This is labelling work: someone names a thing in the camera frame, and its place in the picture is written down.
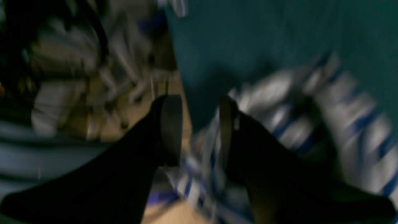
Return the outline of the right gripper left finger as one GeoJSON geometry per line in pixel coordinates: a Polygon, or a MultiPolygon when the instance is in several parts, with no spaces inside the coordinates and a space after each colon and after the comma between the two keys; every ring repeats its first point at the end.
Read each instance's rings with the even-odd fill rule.
{"type": "Polygon", "coordinates": [[[91,162],[5,197],[1,215],[26,224],[139,224],[157,169],[179,165],[182,130],[181,97],[163,95],[91,162]]]}

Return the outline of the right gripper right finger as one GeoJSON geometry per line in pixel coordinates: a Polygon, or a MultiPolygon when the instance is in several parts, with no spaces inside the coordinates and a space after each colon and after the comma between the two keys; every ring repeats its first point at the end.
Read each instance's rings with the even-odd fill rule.
{"type": "Polygon", "coordinates": [[[319,175],[228,97],[219,104],[220,159],[247,188],[256,224],[390,224],[387,197],[319,175]]]}

